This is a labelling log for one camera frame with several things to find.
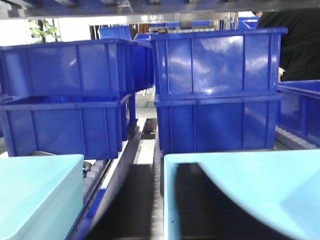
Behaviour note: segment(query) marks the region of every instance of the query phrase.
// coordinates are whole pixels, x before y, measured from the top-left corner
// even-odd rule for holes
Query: light blue tray
[[[164,239],[180,239],[178,164],[199,163],[239,207],[297,240],[320,239],[320,150],[169,154],[164,157]]]
[[[84,156],[0,158],[0,240],[63,240],[83,206]]]

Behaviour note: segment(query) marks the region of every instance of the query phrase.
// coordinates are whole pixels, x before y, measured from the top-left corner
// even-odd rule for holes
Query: metal rail
[[[94,218],[92,219],[91,228],[99,221],[103,216],[104,212],[110,207],[111,203],[118,194],[121,186],[123,185],[130,166],[133,164],[140,144],[140,139],[143,134],[143,129],[146,123],[145,118],[139,118],[136,127],[132,135],[129,138],[128,144],[126,145],[125,150],[119,160],[119,163],[116,166],[114,173],[110,179],[110,182],[106,188],[104,196],[100,202],[100,205],[96,211]]]
[[[105,167],[103,168],[103,170],[101,171],[100,176],[97,176],[94,179],[94,183],[92,184],[92,187],[90,189],[90,191],[86,194],[84,200],[83,200],[83,207],[78,215],[78,217],[76,218],[73,226],[71,227],[68,235],[66,236],[66,240],[71,240],[74,239],[77,235],[79,226],[82,224],[83,220],[85,219],[88,211],[90,210],[90,207],[92,206],[98,192],[99,189],[102,185],[102,182],[104,181],[106,174],[108,172],[108,169],[111,165],[112,161],[108,161],[105,165]]]
[[[161,197],[162,187],[162,166],[161,158],[163,157],[159,146],[159,131],[156,128],[153,169],[154,169],[154,195],[151,216],[151,240],[164,239],[164,199]]]
[[[280,143],[288,146],[290,149],[302,150],[302,149],[317,149],[317,146],[309,143],[302,138],[283,130],[280,127],[275,128],[275,139]]]
[[[2,4],[0,18],[50,18],[85,16],[130,16],[198,12],[279,11],[319,8],[320,0],[10,0]]]
[[[3,154],[6,151],[7,151],[7,147],[6,147],[5,138],[1,137],[0,138],[0,154]]]

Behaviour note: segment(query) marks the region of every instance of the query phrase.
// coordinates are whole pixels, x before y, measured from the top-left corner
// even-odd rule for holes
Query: person
[[[281,38],[281,81],[320,79],[320,8],[263,12],[257,28],[287,27]]]

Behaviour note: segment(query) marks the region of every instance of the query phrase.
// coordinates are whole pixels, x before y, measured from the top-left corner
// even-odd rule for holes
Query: white wall
[[[0,20],[0,46],[24,45],[31,43],[28,20]]]
[[[61,40],[63,42],[90,40],[90,25],[125,24],[125,16],[106,17],[63,17],[58,19]]]
[[[252,11],[240,11],[239,17],[255,17]]]

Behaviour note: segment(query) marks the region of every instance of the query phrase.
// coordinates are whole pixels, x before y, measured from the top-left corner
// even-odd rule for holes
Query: green plant
[[[30,27],[31,34],[38,37],[36,43],[45,43],[47,36],[52,36],[56,40],[61,37],[57,35],[57,28],[54,25],[50,25],[47,20],[41,19],[38,21],[38,25]]]

